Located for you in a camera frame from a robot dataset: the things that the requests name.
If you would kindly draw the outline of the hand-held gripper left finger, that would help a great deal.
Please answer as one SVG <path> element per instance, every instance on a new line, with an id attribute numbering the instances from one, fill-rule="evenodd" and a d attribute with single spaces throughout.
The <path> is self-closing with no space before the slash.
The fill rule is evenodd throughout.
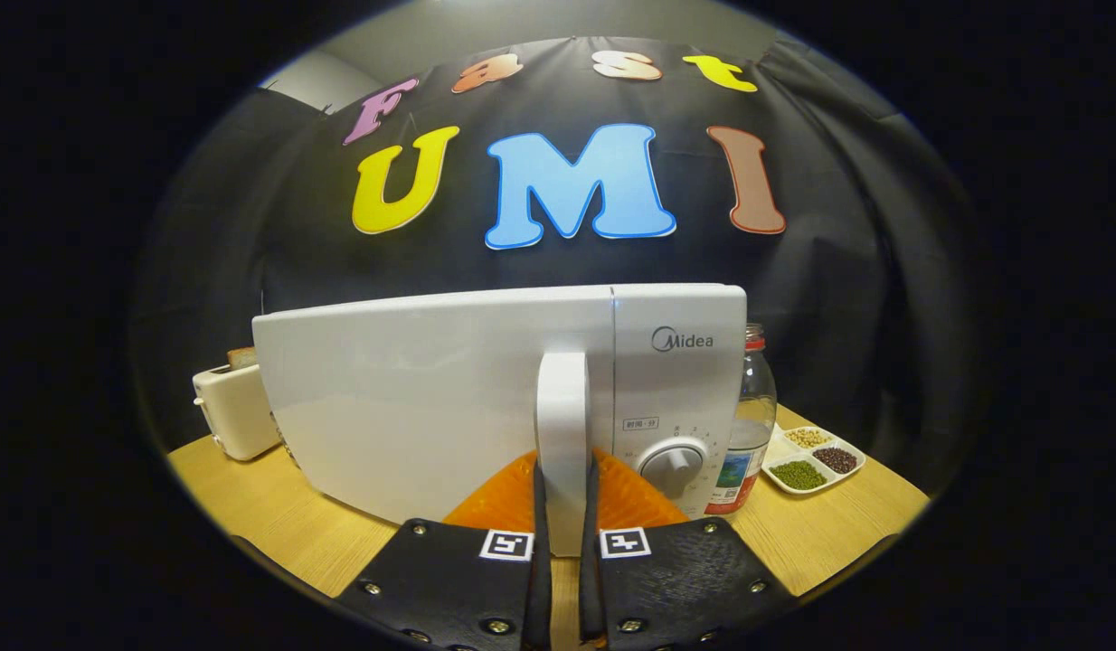
<path id="1" fill-rule="evenodd" d="M 554 588 L 532 450 L 441 521 L 412 518 L 337 605 L 427 650 L 546 650 Z"/>

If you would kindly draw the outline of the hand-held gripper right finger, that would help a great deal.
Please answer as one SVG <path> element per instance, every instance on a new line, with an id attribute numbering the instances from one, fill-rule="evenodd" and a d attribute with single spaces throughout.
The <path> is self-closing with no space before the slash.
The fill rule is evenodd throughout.
<path id="1" fill-rule="evenodd" d="M 740 650 L 797 596 L 719 516 L 691 520 L 636 471 L 591 451 L 580 635 L 599 650 Z"/>

